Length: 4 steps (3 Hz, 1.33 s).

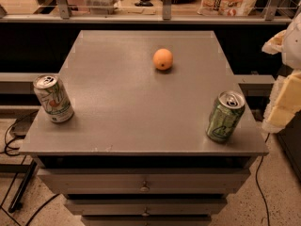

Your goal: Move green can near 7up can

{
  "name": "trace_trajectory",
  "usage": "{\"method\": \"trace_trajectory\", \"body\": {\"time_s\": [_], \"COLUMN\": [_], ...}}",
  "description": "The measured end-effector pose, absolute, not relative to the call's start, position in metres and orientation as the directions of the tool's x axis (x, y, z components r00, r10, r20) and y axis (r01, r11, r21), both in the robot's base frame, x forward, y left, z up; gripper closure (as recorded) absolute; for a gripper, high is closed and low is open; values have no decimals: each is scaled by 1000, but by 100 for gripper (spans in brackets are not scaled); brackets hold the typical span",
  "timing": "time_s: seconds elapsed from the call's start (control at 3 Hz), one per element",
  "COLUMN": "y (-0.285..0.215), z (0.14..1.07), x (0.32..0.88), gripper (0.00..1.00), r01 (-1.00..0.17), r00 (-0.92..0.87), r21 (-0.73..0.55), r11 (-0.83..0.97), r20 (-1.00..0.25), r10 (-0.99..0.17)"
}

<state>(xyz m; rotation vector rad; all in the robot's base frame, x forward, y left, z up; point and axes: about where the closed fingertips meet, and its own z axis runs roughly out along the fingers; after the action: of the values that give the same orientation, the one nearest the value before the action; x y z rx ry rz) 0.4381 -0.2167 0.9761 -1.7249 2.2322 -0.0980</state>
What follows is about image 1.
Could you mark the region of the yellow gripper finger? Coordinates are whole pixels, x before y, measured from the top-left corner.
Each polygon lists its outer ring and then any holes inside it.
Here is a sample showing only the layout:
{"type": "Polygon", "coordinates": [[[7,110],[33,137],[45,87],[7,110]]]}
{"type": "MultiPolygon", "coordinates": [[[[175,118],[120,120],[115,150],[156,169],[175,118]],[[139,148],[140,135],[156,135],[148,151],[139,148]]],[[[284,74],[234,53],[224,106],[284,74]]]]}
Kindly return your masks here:
{"type": "Polygon", "coordinates": [[[267,41],[263,47],[262,51],[266,54],[274,55],[282,51],[283,39],[286,31],[282,30],[278,32],[273,38],[267,41]]]}
{"type": "Polygon", "coordinates": [[[264,114],[262,129],[278,133],[301,110],[301,71],[293,70],[287,77],[275,81],[264,114]]]}

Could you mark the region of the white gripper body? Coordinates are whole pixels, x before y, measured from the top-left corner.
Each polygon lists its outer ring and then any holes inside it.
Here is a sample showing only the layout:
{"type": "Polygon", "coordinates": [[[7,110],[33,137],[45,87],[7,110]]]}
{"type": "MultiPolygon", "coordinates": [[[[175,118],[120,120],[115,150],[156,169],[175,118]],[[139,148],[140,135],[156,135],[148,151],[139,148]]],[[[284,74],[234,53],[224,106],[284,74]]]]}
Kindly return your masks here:
{"type": "Polygon", "coordinates": [[[282,42],[282,62],[293,69],[301,69],[301,13],[286,29],[282,42]]]}

